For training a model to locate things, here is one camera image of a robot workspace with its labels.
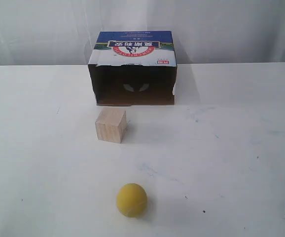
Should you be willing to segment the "yellow ball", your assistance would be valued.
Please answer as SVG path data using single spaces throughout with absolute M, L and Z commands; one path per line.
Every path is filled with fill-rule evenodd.
M 128 183 L 121 187 L 116 196 L 116 206 L 125 217 L 136 218 L 147 208 L 147 194 L 144 188 L 136 183 Z

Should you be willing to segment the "light wooden cube block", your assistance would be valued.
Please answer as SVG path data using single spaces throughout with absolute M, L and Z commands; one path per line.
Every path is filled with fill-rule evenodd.
M 118 108 L 103 108 L 95 121 L 99 140 L 121 143 L 127 127 L 126 111 Z

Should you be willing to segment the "blue white cardboard box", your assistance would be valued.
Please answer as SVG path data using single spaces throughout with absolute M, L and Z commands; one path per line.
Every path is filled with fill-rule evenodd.
M 175 103 L 171 31 L 100 32 L 88 70 L 98 106 Z

